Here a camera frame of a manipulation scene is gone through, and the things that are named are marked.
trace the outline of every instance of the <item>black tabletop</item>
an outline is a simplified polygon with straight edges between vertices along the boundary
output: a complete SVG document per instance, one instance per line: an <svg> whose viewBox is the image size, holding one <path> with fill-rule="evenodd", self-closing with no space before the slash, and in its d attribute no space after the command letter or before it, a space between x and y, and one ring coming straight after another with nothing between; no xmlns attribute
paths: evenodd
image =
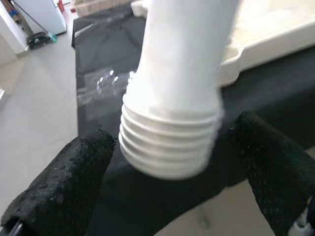
<svg viewBox="0 0 315 236"><path fill-rule="evenodd" d="M74 21L77 88L85 75L111 66L120 73L138 66L145 20L128 6ZM229 125L252 110L303 148L315 144L315 47L242 72L223 88L223 124L209 166L196 177L166 181L131 167L116 145L103 180L89 236L153 235L171 220L245 179L227 138ZM78 107L78 130L101 128L118 136L119 107Z"/></svg>

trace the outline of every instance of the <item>white plastic container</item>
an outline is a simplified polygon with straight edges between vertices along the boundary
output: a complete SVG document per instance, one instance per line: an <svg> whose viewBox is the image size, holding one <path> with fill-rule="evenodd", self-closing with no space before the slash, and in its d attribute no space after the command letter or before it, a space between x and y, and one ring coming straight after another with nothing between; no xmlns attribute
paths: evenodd
<svg viewBox="0 0 315 236"><path fill-rule="evenodd" d="M151 3L119 135L123 154L137 169L182 179L206 167L221 123L217 77L237 3Z"/></svg>
<svg viewBox="0 0 315 236"><path fill-rule="evenodd" d="M131 4L136 17L146 17L154 0ZM241 0L221 62L221 87L240 72L315 44L315 1Z"/></svg>

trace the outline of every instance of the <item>white plastic pipe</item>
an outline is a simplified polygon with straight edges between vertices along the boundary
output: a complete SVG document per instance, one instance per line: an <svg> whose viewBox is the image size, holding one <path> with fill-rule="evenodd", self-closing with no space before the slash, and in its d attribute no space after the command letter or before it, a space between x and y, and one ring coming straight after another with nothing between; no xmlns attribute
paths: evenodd
<svg viewBox="0 0 315 236"><path fill-rule="evenodd" d="M181 179L208 163L222 116L217 77L238 0L153 0L124 96L121 150L139 170Z"/></svg>

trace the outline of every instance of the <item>white wall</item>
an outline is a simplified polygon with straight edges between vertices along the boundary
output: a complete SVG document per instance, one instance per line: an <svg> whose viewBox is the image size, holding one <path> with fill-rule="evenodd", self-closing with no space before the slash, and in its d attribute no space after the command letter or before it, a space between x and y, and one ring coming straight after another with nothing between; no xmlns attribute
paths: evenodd
<svg viewBox="0 0 315 236"><path fill-rule="evenodd" d="M0 2L0 34L14 54L22 53L27 49L25 34L7 13L2 2Z"/></svg>
<svg viewBox="0 0 315 236"><path fill-rule="evenodd" d="M0 65L17 59L6 40L0 35Z"/></svg>

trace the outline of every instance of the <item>mop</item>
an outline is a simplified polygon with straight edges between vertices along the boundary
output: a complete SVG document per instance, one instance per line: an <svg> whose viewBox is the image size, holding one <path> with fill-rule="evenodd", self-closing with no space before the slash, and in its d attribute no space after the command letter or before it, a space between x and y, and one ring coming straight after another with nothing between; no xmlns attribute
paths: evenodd
<svg viewBox="0 0 315 236"><path fill-rule="evenodd" d="M48 32L48 30L46 30L40 23L38 23L29 13L27 13L19 4L17 4L14 0L12 0L12 2L17 5L25 14L27 14L36 24L38 24L39 27L41 27L45 33L48 35L48 37L50 38L50 40L53 43L57 42L57 37L55 35L53 35L52 33Z"/></svg>

